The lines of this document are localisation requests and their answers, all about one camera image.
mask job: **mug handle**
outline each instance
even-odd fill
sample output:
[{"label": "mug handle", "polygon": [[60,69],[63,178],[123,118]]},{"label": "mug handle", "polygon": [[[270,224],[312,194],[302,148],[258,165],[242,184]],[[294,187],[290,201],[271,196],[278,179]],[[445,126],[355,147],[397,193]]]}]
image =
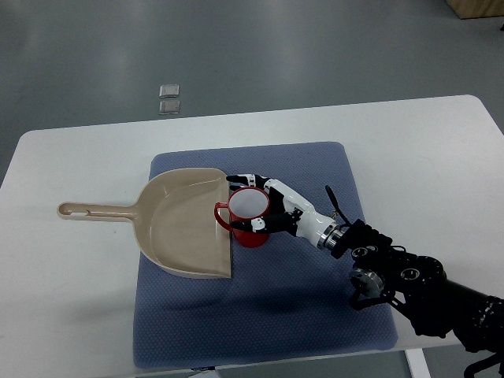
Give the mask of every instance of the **mug handle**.
[{"label": "mug handle", "polygon": [[221,215],[219,214],[219,209],[229,209],[228,208],[228,203],[227,202],[218,202],[215,204],[215,207],[213,208],[213,215],[215,216],[215,220],[217,221],[218,224],[220,224],[222,227],[224,227],[226,230],[229,232],[232,232],[233,229],[229,224],[224,222],[224,219],[221,218]]}]

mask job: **blue cushion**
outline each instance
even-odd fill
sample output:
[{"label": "blue cushion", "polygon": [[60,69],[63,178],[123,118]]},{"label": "blue cushion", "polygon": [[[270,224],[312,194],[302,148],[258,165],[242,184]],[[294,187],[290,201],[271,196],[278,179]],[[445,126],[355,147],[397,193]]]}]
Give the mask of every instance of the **blue cushion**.
[{"label": "blue cushion", "polygon": [[[324,189],[329,184],[350,221],[364,220],[339,143],[161,154],[150,178],[186,167],[277,178],[326,215],[333,211]],[[348,304],[354,292],[349,254],[335,260],[327,250],[281,233],[255,249],[233,240],[232,257],[232,279],[194,280],[164,272],[141,255],[133,330],[138,367],[247,364],[395,345],[388,305],[358,312]]]}]

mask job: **red mug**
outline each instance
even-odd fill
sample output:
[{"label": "red mug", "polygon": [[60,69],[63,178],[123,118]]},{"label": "red mug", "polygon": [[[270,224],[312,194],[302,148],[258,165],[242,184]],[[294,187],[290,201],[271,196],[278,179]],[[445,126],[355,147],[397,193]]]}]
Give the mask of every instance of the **red mug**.
[{"label": "red mug", "polygon": [[263,217],[269,212],[269,197],[265,191],[258,187],[242,187],[236,190],[227,202],[216,203],[213,215],[222,227],[233,233],[236,241],[242,246],[255,248],[266,243],[268,234],[233,229],[221,218],[219,209],[228,209],[231,221],[249,221]]}]

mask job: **gray floor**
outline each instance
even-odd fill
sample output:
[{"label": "gray floor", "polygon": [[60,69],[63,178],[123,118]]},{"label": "gray floor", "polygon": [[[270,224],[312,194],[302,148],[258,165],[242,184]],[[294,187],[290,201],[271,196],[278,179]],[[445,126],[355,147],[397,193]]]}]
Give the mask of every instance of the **gray floor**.
[{"label": "gray floor", "polygon": [[[162,83],[180,84],[171,117],[471,94],[504,130],[503,22],[444,0],[3,0],[0,177],[29,130],[159,119]],[[426,355],[440,378],[488,354]],[[409,376],[400,353],[233,374]]]}]

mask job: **black cable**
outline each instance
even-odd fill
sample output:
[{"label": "black cable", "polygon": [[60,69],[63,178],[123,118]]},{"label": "black cable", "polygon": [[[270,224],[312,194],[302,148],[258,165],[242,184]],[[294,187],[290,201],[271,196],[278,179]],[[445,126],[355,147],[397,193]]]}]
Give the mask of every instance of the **black cable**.
[{"label": "black cable", "polygon": [[328,186],[328,185],[326,185],[325,186],[325,191],[327,191],[329,199],[331,200],[332,205],[334,206],[336,212],[339,214],[339,216],[341,217],[341,219],[343,219],[343,221],[345,222],[345,225],[350,226],[351,223],[348,220],[348,218],[345,217],[345,214],[343,214],[343,211],[341,211],[341,209],[339,208],[339,206],[338,206],[338,200],[336,199],[336,196],[334,195],[334,192],[332,191],[331,187]]},{"label": "black cable", "polygon": [[482,372],[485,369],[489,369],[494,365],[497,365],[502,361],[502,356],[498,353],[491,355],[489,358],[475,362],[465,368],[464,378],[475,378],[474,375],[478,372]]}]

